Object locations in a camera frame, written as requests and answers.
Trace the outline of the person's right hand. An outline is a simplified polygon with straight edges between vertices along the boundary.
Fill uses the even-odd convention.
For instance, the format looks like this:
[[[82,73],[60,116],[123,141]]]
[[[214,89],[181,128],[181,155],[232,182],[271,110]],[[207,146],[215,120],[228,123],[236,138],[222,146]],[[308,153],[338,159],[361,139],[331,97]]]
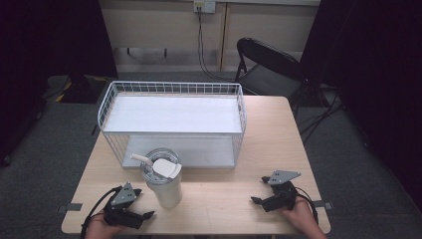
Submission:
[[[303,233],[309,233],[318,228],[309,203],[302,197],[296,198],[292,210],[281,209],[280,213]]]

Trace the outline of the white tumbler with straw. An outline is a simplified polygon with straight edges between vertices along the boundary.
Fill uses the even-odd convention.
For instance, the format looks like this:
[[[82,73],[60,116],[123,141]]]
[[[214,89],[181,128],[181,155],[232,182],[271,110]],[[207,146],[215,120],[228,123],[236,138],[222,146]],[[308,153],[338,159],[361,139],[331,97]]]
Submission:
[[[142,176],[162,207],[173,208],[179,204],[182,165],[175,152],[157,148],[146,156],[132,153],[130,158],[140,162]]]

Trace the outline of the dark curtain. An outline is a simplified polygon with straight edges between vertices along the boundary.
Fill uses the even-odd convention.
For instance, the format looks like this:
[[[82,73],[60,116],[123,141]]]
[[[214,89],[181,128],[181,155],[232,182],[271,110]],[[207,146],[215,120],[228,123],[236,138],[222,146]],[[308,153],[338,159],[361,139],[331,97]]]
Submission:
[[[0,0],[0,166],[61,75],[117,76],[100,0]]]
[[[422,211],[422,0],[319,0],[302,66]]]

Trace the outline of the white wall outlet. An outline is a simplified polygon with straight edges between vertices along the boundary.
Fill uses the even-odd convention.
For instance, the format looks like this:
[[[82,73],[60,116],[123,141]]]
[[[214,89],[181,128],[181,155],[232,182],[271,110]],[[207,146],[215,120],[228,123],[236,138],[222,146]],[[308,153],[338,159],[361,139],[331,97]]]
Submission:
[[[214,0],[194,0],[193,10],[195,13],[214,14],[216,2]]]

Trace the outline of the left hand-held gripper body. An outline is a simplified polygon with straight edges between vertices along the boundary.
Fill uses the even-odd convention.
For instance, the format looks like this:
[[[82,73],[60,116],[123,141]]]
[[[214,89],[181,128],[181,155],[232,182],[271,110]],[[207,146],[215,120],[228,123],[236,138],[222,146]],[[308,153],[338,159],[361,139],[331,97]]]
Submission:
[[[104,208],[105,222],[110,226],[121,225],[128,228],[139,229],[142,225],[141,215],[128,210],[128,207],[136,200],[133,187],[127,182],[113,195]]]

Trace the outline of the white wire shelf rack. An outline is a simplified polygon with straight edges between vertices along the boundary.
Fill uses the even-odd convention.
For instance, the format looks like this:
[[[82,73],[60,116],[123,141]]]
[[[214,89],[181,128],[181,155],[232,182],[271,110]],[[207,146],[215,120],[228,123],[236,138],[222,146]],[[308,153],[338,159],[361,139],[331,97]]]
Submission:
[[[98,124],[124,168],[131,156],[172,150],[185,167],[233,168],[247,113],[238,84],[114,81],[105,93]]]

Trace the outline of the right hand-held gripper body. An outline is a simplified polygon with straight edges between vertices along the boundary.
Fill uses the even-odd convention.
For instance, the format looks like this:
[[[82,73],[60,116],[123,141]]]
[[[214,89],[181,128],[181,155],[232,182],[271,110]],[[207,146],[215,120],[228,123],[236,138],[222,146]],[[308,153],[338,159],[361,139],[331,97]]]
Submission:
[[[292,179],[301,176],[300,172],[274,170],[270,176],[269,184],[274,193],[273,196],[264,199],[262,207],[266,212],[274,211],[280,208],[292,210],[298,195]]]

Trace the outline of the stand base with yellow stripes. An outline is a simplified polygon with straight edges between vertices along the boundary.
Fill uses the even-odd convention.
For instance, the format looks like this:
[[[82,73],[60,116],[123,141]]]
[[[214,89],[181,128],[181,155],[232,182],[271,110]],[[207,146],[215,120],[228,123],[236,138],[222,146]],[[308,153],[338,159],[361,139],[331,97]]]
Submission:
[[[48,102],[62,104],[95,105],[101,98],[108,80],[96,76],[54,76],[48,79],[48,87],[42,98]]]

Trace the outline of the black folding chair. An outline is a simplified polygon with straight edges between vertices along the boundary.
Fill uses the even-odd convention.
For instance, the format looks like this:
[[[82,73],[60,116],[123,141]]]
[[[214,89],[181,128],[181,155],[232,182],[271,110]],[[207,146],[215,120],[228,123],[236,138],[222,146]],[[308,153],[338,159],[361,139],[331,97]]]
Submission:
[[[285,97],[292,109],[301,103],[307,80],[291,55],[253,38],[237,42],[240,57],[235,82],[257,96]]]

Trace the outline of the person's left hand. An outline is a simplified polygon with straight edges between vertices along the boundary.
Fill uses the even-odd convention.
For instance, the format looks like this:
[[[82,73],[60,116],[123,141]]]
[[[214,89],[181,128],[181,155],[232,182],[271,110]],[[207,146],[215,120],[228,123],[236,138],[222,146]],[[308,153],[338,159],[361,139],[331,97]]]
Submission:
[[[89,221],[85,239],[112,239],[122,232],[125,227],[121,225],[110,226],[104,220],[103,212],[95,214]]]

